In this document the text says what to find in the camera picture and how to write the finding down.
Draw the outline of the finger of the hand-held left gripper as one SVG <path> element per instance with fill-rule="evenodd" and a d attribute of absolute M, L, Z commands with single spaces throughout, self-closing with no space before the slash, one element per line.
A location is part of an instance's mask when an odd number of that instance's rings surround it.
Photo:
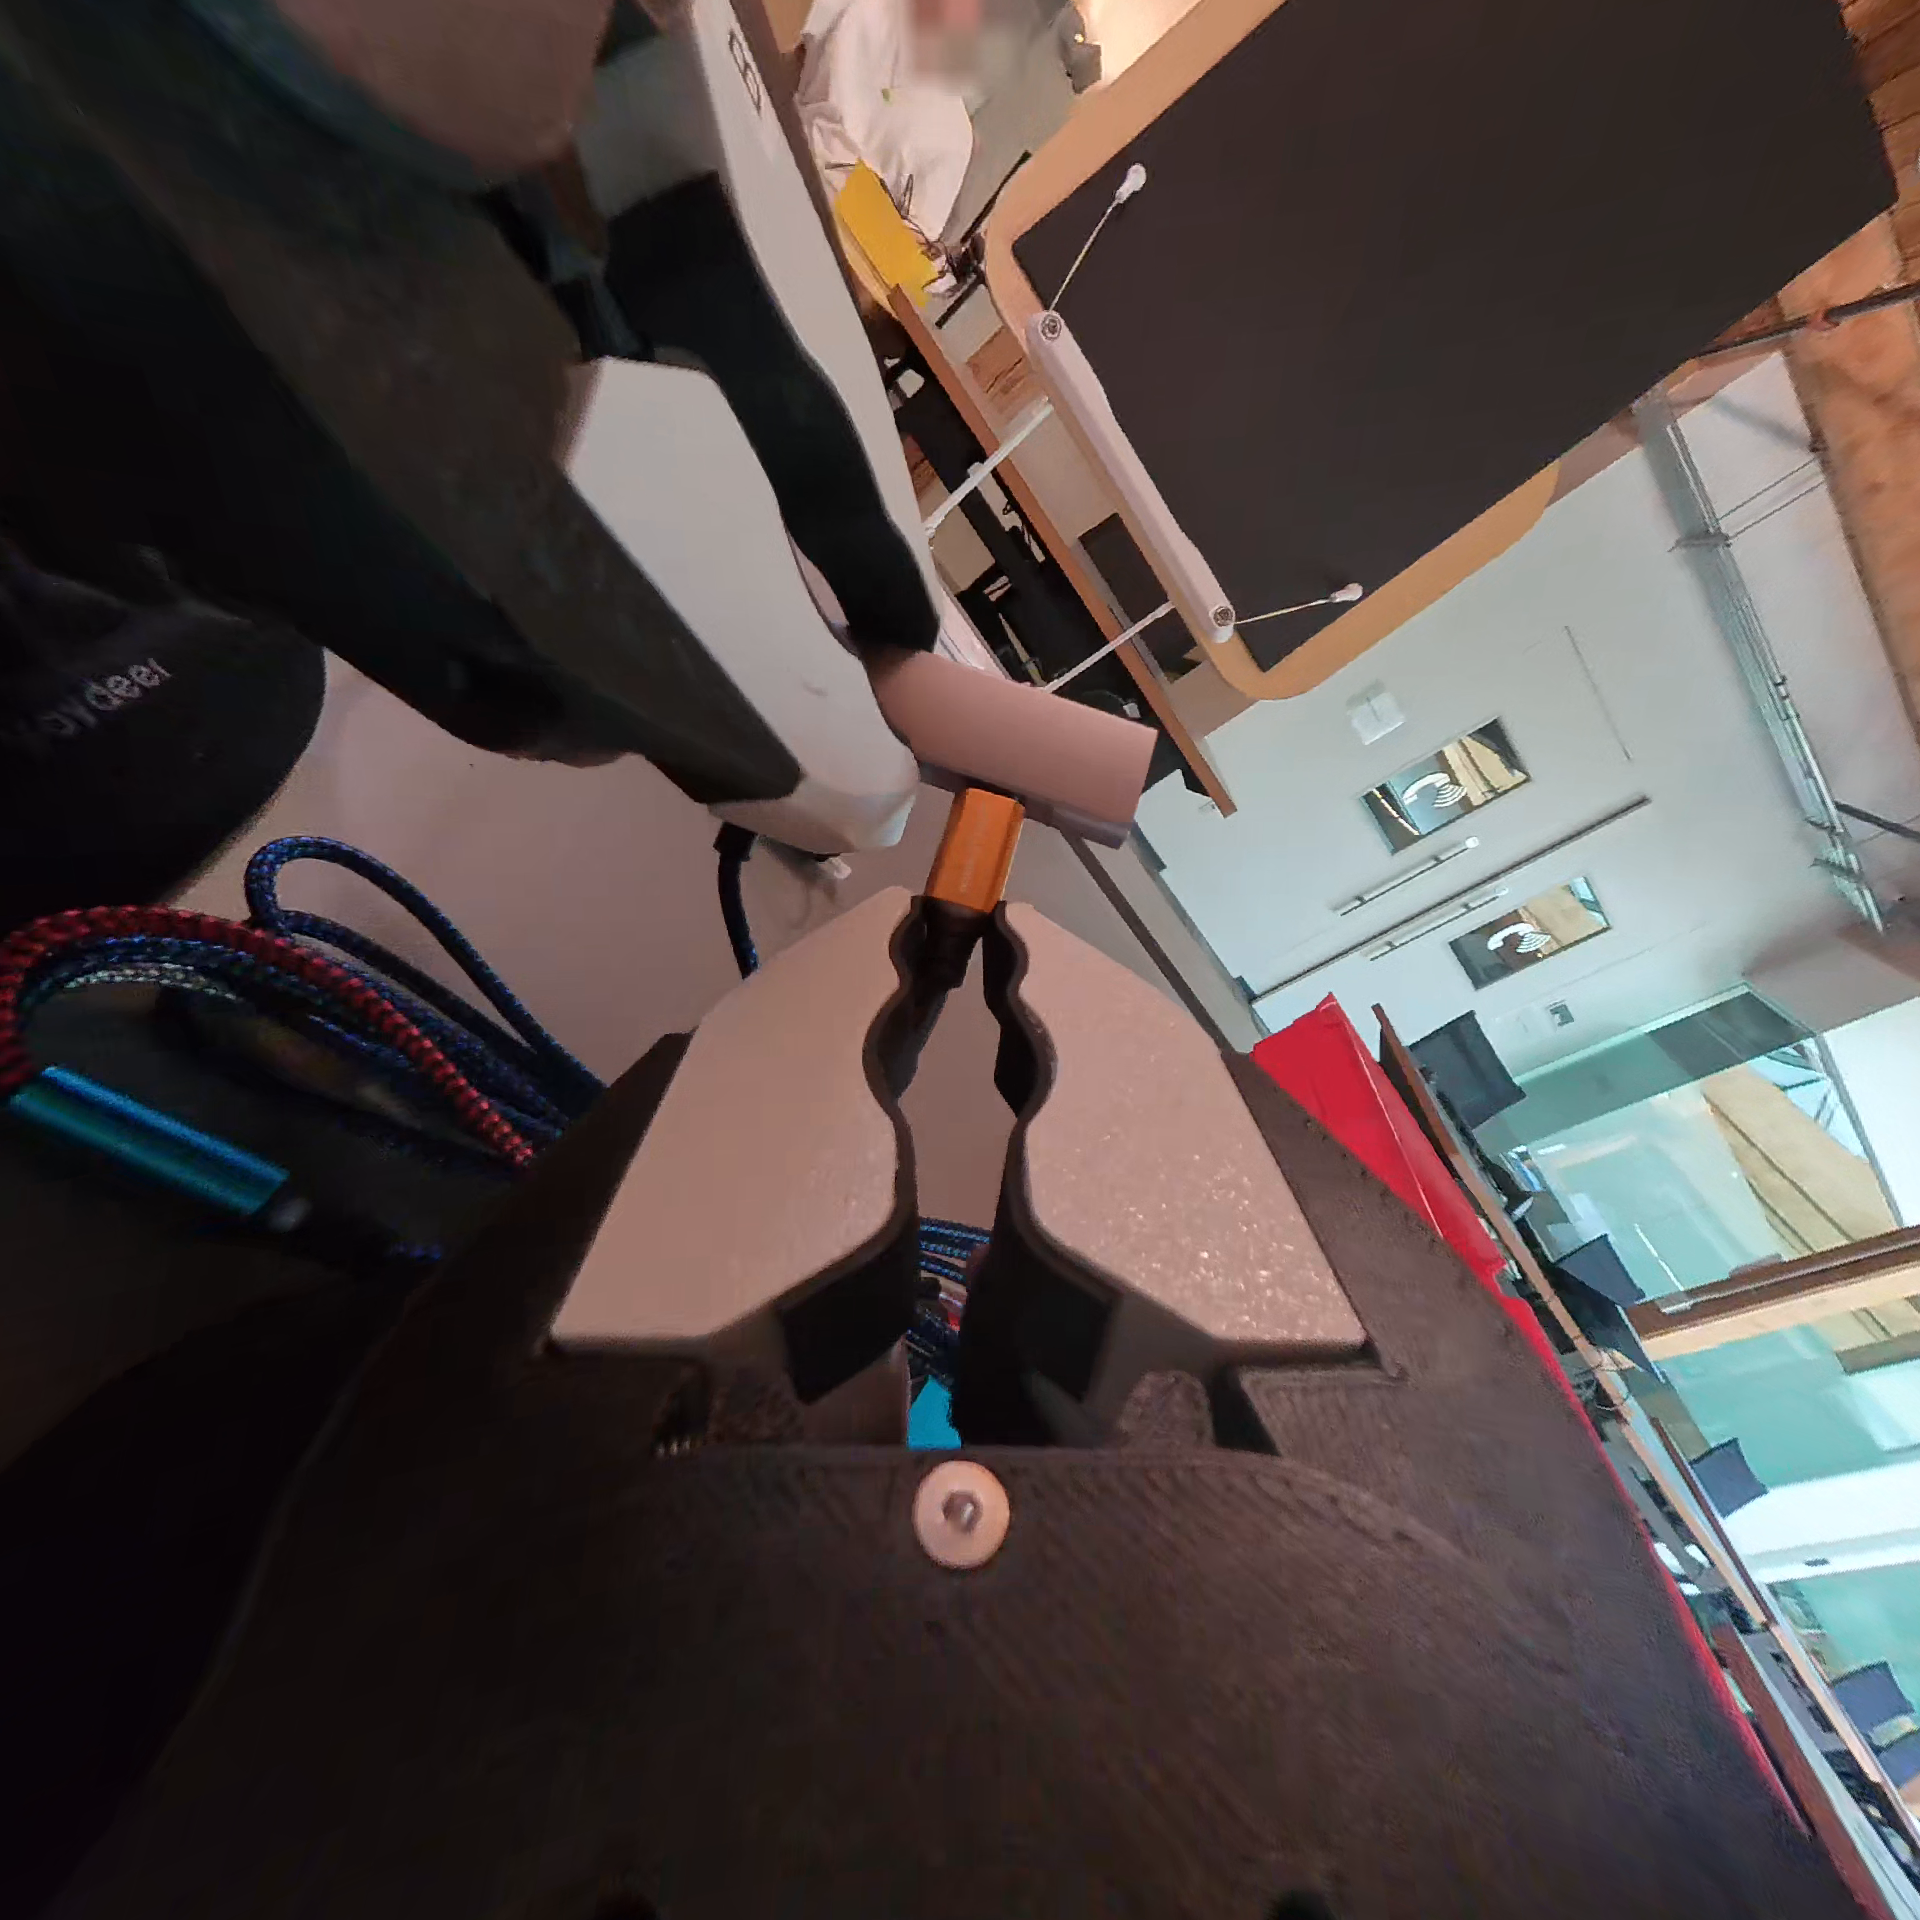
<path fill-rule="evenodd" d="M 603 283 L 705 373 L 863 654 L 931 654 L 943 590 L 843 260 L 731 4 L 615 4 L 577 124 Z"/>
<path fill-rule="evenodd" d="M 709 811 L 814 854 L 901 841 L 921 769 L 821 610 L 777 497 L 718 385 L 630 359 L 577 369 L 567 481 L 795 761 Z"/>

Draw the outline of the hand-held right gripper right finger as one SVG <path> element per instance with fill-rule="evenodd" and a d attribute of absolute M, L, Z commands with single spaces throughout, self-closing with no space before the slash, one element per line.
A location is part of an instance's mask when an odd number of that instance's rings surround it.
<path fill-rule="evenodd" d="M 1369 1334 L 1227 1053 L 1025 902 L 985 942 L 1011 1114 L 966 1285 L 966 1445 L 1102 1445 L 1151 1375 L 1347 1365 Z"/>

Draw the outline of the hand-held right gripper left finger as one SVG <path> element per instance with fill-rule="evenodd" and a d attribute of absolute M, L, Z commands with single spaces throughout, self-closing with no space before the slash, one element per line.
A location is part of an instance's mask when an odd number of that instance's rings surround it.
<path fill-rule="evenodd" d="M 567 1354 L 781 1371 L 816 1404 L 902 1337 L 914 1150 L 877 1062 L 902 1003 L 887 887 L 695 1028 L 550 1323 Z"/>

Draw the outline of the red storage bin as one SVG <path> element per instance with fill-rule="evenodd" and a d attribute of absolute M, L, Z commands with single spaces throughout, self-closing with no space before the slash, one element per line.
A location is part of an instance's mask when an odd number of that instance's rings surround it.
<path fill-rule="evenodd" d="M 1689 1457 L 1648 1404 L 1654 1375 L 1595 1255 L 1547 1257 L 1426 1085 L 1383 1013 L 1369 1049 L 1334 998 L 1247 1062 L 1345 1146 L 1517 1318 L 1589 1420 L 1694 1653 L 1763 1777 L 1824 1845 L 1867 1915 L 1914 1915 L 1914 1812 L 1867 1748 L 1763 1582 L 1735 1547 L 1733 1451 Z"/>

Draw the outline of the grey usb hub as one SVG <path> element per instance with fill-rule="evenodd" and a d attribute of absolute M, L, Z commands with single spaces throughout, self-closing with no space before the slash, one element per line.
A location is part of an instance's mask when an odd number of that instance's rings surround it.
<path fill-rule="evenodd" d="M 1106 847 L 1130 834 L 1159 742 L 1151 727 L 937 654 L 885 654 L 869 679 L 928 783 L 986 788 Z"/>

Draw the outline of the blue braided cable teal plugs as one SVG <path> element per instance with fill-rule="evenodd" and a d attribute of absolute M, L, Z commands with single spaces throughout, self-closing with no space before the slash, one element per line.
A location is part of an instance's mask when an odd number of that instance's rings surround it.
<path fill-rule="evenodd" d="M 475 990 L 469 998 L 365 932 L 280 899 L 296 863 L 369 884 Z M 283 834 L 250 853 L 246 915 L 157 902 L 72 907 L 5 934 L 5 1117 L 86 1161 L 261 1236 L 323 1218 L 296 1165 L 238 1122 L 166 1110 L 153 1095 L 37 1053 L 31 1023 L 64 997 L 151 991 L 182 1041 L 402 1156 L 513 1179 L 606 1093 L 491 969 L 455 919 L 344 841 Z"/>

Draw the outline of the yellow packet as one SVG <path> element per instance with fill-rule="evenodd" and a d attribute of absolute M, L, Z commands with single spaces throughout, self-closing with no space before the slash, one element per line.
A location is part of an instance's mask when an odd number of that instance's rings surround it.
<path fill-rule="evenodd" d="M 847 247 L 855 277 L 872 292 L 877 303 L 889 303 L 894 292 L 901 292 L 914 306 L 928 301 L 945 273 L 943 258 L 904 219 L 872 167 L 859 161 L 847 169 L 832 197 L 832 218 Z"/>

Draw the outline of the black computer monitor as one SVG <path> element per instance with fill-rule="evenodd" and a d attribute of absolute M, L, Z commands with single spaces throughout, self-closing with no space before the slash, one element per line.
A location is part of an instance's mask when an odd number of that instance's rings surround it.
<path fill-rule="evenodd" d="M 1479 1140 L 1487 1125 L 1514 1110 L 1527 1095 L 1474 1013 L 1408 1042 L 1408 1055 L 1434 1105 L 1470 1140 Z"/>

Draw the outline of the white desk lamp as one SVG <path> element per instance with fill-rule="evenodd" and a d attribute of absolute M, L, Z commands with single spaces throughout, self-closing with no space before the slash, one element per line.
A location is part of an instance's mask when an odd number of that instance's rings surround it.
<path fill-rule="evenodd" d="M 1146 471 L 1136 445 L 1126 439 L 1112 411 L 1096 373 L 1091 371 L 1085 349 L 1071 335 L 1061 303 L 1071 289 L 1073 277 L 1088 263 L 1099 235 L 1119 209 L 1145 189 L 1145 165 L 1130 161 L 1110 191 L 1106 206 L 1096 212 L 1085 243 L 1071 255 L 1071 266 L 1061 277 L 1051 303 L 1038 303 L 1030 295 L 1021 313 L 1015 313 L 1010 300 L 994 297 L 1001 323 L 1017 333 L 1023 362 L 1038 380 L 1039 399 L 1021 419 L 1015 435 L 975 469 L 974 478 L 952 497 L 959 501 L 974 492 L 995 466 L 1008 465 L 1011 453 L 1038 430 L 1043 420 L 1061 420 L 1071 443 L 1080 451 L 1088 466 L 1099 475 L 1119 507 L 1119 521 L 1126 526 L 1142 559 L 1151 566 L 1163 593 L 1160 603 L 1119 631 L 1089 661 L 1073 665 L 1053 681 L 1046 690 L 1061 690 L 1078 679 L 1094 661 L 1115 654 L 1121 645 L 1142 635 L 1163 614 L 1177 614 L 1187 635 L 1201 645 L 1205 654 L 1218 654 L 1230 639 L 1240 635 L 1245 626 L 1258 626 L 1279 617 L 1294 617 L 1323 609 L 1353 609 L 1367 590 L 1359 583 L 1344 583 L 1330 593 L 1312 598 L 1270 609 L 1256 614 L 1237 614 L 1213 569 L 1207 565 L 1192 540 L 1187 540 L 1181 524 L 1169 511 L 1159 484 Z"/>

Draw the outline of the phone booth door window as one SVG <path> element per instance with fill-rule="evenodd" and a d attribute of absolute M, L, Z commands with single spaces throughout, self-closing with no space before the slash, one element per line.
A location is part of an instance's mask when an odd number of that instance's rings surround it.
<path fill-rule="evenodd" d="M 1573 877 L 1470 926 L 1448 942 L 1448 951 L 1472 987 L 1485 991 L 1608 931 L 1592 884 Z"/>
<path fill-rule="evenodd" d="M 1405 850 L 1527 781 L 1503 721 L 1491 717 L 1369 786 L 1359 804 L 1383 841 Z"/>

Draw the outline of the black panel wooden rim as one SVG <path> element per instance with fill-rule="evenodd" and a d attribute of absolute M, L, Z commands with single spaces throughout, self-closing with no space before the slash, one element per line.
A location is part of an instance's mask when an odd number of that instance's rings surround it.
<path fill-rule="evenodd" d="M 1558 461 L 1895 201 L 1839 4 L 1192 4 L 985 228 L 1238 631 L 1306 693 L 1545 515 Z"/>

